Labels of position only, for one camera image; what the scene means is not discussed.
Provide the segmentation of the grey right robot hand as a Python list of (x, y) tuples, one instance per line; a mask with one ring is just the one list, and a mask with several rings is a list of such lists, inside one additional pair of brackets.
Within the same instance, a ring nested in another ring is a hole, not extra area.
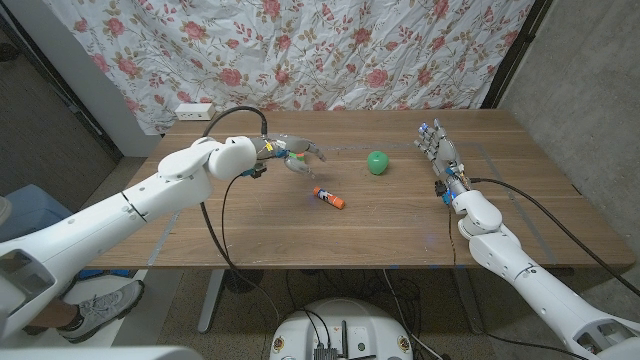
[(446, 179), (448, 176), (462, 174), (464, 165), (461, 158), (438, 119), (432, 125), (423, 123), (418, 133), (419, 138), (414, 144), (431, 162), (436, 175)]

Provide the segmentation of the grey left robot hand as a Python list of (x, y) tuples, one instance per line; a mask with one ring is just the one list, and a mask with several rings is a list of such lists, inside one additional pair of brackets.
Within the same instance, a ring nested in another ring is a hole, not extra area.
[(260, 177), (267, 170), (266, 162), (270, 159), (282, 159), (290, 171), (312, 178), (315, 174), (303, 160), (297, 158), (297, 155), (310, 153), (320, 161), (326, 161), (326, 157), (316, 144), (306, 138), (287, 134), (270, 134), (251, 138), (251, 142), (257, 156), (256, 163), (251, 169), (253, 178)]

